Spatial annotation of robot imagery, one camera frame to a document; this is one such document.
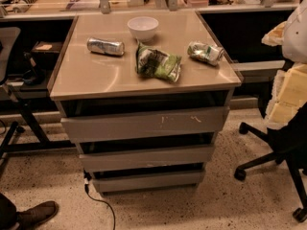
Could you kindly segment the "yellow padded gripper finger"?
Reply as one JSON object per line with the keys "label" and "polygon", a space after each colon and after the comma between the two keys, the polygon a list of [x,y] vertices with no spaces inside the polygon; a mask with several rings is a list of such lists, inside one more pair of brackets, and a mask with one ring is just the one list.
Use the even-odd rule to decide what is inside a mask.
{"label": "yellow padded gripper finger", "polygon": [[265,124],[268,128],[285,127],[307,103],[307,64],[295,63],[287,70],[278,70],[273,80]]}

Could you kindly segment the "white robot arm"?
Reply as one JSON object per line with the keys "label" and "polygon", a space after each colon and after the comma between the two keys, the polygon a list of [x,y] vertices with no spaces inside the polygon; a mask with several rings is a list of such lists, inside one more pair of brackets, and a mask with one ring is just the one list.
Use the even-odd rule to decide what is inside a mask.
{"label": "white robot arm", "polygon": [[294,63],[289,70],[277,71],[266,109],[267,127],[280,129],[307,103],[307,0],[285,22],[265,34],[261,42],[281,45],[283,57]]}

